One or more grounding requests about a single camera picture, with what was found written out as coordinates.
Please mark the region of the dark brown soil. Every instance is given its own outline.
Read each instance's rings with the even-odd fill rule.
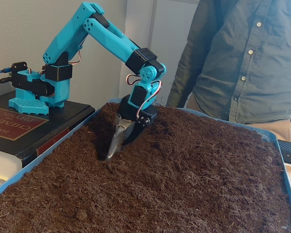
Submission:
[[[257,133],[160,108],[153,126],[101,162],[117,107],[0,195],[0,233],[291,232],[280,155]]]

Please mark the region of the man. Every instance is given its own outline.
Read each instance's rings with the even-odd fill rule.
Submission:
[[[168,107],[291,141],[291,0],[200,0]]]

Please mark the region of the wall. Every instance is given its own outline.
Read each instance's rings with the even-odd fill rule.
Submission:
[[[26,61],[36,71],[42,54],[56,34],[70,20],[82,0],[0,0],[0,69]],[[127,0],[94,0],[104,16],[123,32]],[[121,61],[88,37],[82,62],[73,67],[70,99],[100,107],[119,94]],[[0,84],[0,95],[12,90]]]
[[[128,0],[126,18],[126,36],[141,48],[146,48],[149,43],[154,0]],[[122,98],[131,93],[132,86],[126,83],[126,76],[132,73],[125,64],[121,65],[120,92]]]
[[[151,50],[167,67],[167,73],[162,78],[163,86],[155,100],[158,105],[167,104],[198,2],[198,0],[157,0]]]
[[[198,2],[199,0],[127,2],[126,35],[140,47],[149,47],[158,56],[158,61],[167,67],[167,73],[162,79],[163,87],[156,97],[156,104],[165,105],[167,102]],[[119,97],[131,93],[132,86],[127,85],[125,81],[129,73],[132,72],[122,64]]]

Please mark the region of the blue tray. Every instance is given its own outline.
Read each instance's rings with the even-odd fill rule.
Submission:
[[[121,99],[111,99],[109,102],[113,102],[113,103],[120,103]],[[201,117],[209,117],[205,114],[202,114],[200,112],[197,111],[193,111],[191,109],[181,109],[183,111],[201,116]],[[86,124],[92,117],[94,117],[97,113],[99,112],[96,111],[94,114],[92,114],[90,117],[88,117],[86,120],[84,120],[82,123],[80,123],[77,127],[75,127],[71,132],[69,132],[67,135],[65,135],[63,138],[61,138],[57,143],[55,143],[54,145],[52,145],[48,150],[46,150],[44,153],[42,153],[39,157],[37,157],[35,160],[33,160],[32,162],[30,162],[26,167],[24,167],[21,171],[19,171],[16,175],[14,175],[12,178],[10,178],[8,181],[6,181],[3,185],[0,186],[0,194],[10,185],[18,182],[25,173],[30,172],[35,166],[37,166],[38,164],[40,164],[43,159],[52,153],[52,151],[61,143],[63,142],[65,139],[71,137],[73,135],[73,133],[78,130],[79,128],[81,128],[84,124]],[[251,131],[256,131],[258,134],[262,135],[262,139],[268,142],[273,142],[274,145],[276,146],[276,148],[278,148],[278,150],[280,151],[279,148],[279,144],[278,144],[278,140],[276,138],[276,136],[267,131],[267,130],[262,130],[262,129],[258,129],[258,128],[254,128],[254,127],[250,127],[250,126],[246,126],[246,125],[241,125],[241,124],[237,124],[237,123],[233,123],[233,122],[228,122],[228,121],[224,121],[224,120],[220,120],[220,119],[214,119],[214,120],[218,120],[218,121],[222,121],[225,122],[227,124],[230,125],[234,125],[237,127],[242,127]],[[290,198],[290,202],[291,202],[291,183],[287,174],[287,170],[284,166],[284,177],[285,177],[285,183],[286,183],[286,187],[287,187],[287,191],[288,191],[288,195]]]

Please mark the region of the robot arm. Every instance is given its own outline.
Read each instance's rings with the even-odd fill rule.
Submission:
[[[45,77],[41,80],[59,82],[72,77],[72,63],[69,61],[83,47],[88,35],[94,37],[102,46],[125,62],[136,75],[141,76],[139,83],[135,84],[132,94],[127,101],[129,105],[139,112],[146,109],[154,101],[154,93],[160,89],[159,81],[166,72],[166,67],[160,64],[149,49],[141,49],[116,26],[103,16],[104,10],[95,3],[83,2],[72,19],[59,32],[43,55]],[[43,101],[55,104],[61,102],[42,98]]]
[[[125,62],[139,82],[133,85],[131,95],[120,103],[117,115],[116,133],[109,153],[110,159],[122,144],[134,141],[157,116],[152,105],[161,88],[161,77],[166,67],[149,49],[141,49],[103,16],[104,10],[95,3],[83,2],[72,19],[59,32],[43,55],[45,66],[41,72],[27,70],[25,62],[11,67],[12,83],[16,97],[9,100],[9,106],[21,113],[47,114],[49,107],[63,107],[69,98],[69,80],[72,67],[70,60],[83,48],[88,35],[95,38],[112,54]]]
[[[54,64],[64,52],[68,53],[68,60],[71,60],[82,48],[82,43],[88,34],[120,60],[126,62],[139,47],[106,20],[103,14],[104,10],[98,4],[83,2],[45,51],[44,62]]]

